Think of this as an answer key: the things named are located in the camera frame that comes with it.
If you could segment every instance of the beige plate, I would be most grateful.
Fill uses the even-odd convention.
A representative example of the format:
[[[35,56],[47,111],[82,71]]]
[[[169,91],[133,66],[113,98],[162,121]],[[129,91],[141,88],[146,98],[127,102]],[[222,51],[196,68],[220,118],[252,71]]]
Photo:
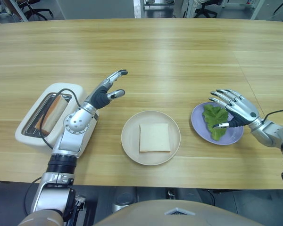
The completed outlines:
[[[140,124],[168,123],[169,142],[171,151],[140,153]],[[142,165],[159,165],[171,159],[180,145],[180,130],[176,122],[168,115],[158,111],[144,111],[132,116],[124,125],[122,131],[122,145],[126,154]]]

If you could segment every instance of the chair leg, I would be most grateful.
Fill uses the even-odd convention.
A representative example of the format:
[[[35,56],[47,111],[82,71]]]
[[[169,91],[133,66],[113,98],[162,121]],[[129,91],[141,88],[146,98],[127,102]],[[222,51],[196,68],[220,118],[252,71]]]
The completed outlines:
[[[216,12],[214,12],[214,11],[211,11],[211,10],[208,10],[208,9],[206,9],[206,12],[207,12],[207,13],[210,13],[210,14],[213,14],[213,15],[214,15],[214,18],[216,18],[216,17],[217,17],[217,14],[218,14],[218,13],[216,13]]]
[[[209,14],[208,14],[208,12],[207,12],[207,11],[204,11],[204,12],[203,12],[203,15],[205,15],[205,16],[206,16],[206,18],[211,18],[211,17],[209,16]]]
[[[195,11],[195,13],[196,13],[196,15],[194,16],[194,18],[197,18],[197,17],[199,17],[199,16],[201,15],[201,10],[200,10],[200,9],[197,9],[197,10]]]
[[[44,20],[48,20],[45,16],[43,16],[42,14],[40,14],[38,12],[34,12],[34,14],[36,14],[37,16],[42,17]]]
[[[48,8],[37,8],[37,9],[34,9],[34,11],[36,11],[36,12],[49,12],[49,14],[53,17],[53,13]]]

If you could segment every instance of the plate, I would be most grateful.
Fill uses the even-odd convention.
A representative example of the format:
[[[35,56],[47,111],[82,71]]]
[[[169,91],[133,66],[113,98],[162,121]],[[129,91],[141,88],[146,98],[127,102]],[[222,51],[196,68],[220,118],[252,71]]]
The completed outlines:
[[[140,124],[168,123],[171,151],[140,153]],[[122,130],[122,146],[126,154],[142,165],[159,165],[170,160],[180,146],[180,130],[176,122],[168,115],[158,111],[144,111],[132,116]]]
[[[214,107],[222,107],[221,105],[215,102],[205,102],[194,108],[191,115],[191,121],[194,129],[199,134],[199,136],[216,145],[231,145],[236,143],[238,140],[240,140],[240,138],[243,135],[243,126],[227,128],[225,134],[220,138],[220,140],[218,141],[214,140],[211,137],[211,133],[208,130],[207,124],[204,121],[204,117],[202,115],[204,111],[203,108],[204,105],[213,105]],[[229,113],[228,120],[231,120],[232,118],[233,116]]]

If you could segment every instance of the purple plate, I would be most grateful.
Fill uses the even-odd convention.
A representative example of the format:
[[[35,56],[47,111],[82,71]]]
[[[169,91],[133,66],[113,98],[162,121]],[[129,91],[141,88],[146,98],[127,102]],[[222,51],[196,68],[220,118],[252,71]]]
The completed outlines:
[[[211,137],[211,133],[207,128],[207,124],[204,121],[204,117],[202,116],[202,113],[204,111],[203,109],[204,105],[213,105],[214,107],[222,107],[221,105],[215,102],[205,102],[194,108],[191,115],[191,121],[194,129],[199,134],[199,136],[216,145],[231,145],[233,143],[236,143],[238,140],[240,140],[240,138],[243,135],[243,126],[235,127],[235,128],[227,128],[225,134],[220,138],[220,140],[218,141],[214,140]],[[228,120],[231,120],[232,118],[233,116],[231,114],[228,114]]]

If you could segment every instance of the robotic arm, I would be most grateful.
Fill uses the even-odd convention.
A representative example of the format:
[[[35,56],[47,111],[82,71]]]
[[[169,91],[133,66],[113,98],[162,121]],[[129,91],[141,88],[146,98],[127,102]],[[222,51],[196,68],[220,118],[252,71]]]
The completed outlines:
[[[230,89],[217,89],[212,95],[221,100],[211,97],[209,100],[219,103],[230,114],[233,119],[215,125],[214,128],[228,128],[248,125],[252,135],[267,147],[277,147],[283,154],[283,126],[274,124],[270,120],[263,120],[259,116],[256,107],[244,96]]]
[[[75,179],[76,161],[83,153],[83,140],[89,139],[86,131],[98,109],[125,94],[122,89],[107,92],[118,78],[126,74],[127,70],[119,70],[104,79],[77,110],[65,118],[64,132],[53,147],[47,170],[33,200],[31,214],[20,226],[62,226],[63,221],[68,221],[72,216],[74,206],[83,202],[68,186],[73,185]]]

